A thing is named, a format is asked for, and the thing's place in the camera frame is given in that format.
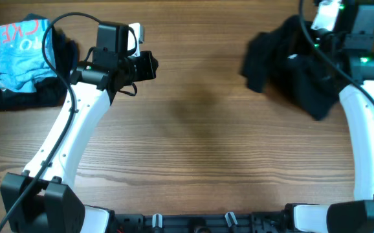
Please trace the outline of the black t-shirt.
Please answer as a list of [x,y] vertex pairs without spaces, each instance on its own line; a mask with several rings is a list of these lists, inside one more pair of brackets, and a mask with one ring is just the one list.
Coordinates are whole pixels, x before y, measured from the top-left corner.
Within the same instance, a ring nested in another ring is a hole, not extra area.
[[336,82],[303,35],[297,15],[249,41],[241,75],[251,91],[263,93],[271,84],[315,120],[323,120],[338,102]]

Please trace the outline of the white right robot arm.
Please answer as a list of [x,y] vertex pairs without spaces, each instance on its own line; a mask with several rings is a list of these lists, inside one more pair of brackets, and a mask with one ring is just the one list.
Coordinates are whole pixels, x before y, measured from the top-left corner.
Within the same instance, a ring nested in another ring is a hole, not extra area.
[[374,53],[367,31],[345,34],[339,52],[315,52],[346,83],[338,93],[344,109],[355,163],[354,201],[331,205],[296,205],[292,223],[301,232],[374,232]]

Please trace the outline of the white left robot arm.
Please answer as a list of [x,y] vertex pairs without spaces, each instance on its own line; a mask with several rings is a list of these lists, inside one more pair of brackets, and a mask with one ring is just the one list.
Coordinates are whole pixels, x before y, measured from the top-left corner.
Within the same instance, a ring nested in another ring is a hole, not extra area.
[[123,87],[156,77],[158,61],[148,50],[126,58],[106,51],[81,61],[71,74],[64,105],[40,151],[22,173],[8,173],[0,186],[12,232],[112,232],[115,213],[85,205],[74,192],[78,165],[91,135]]

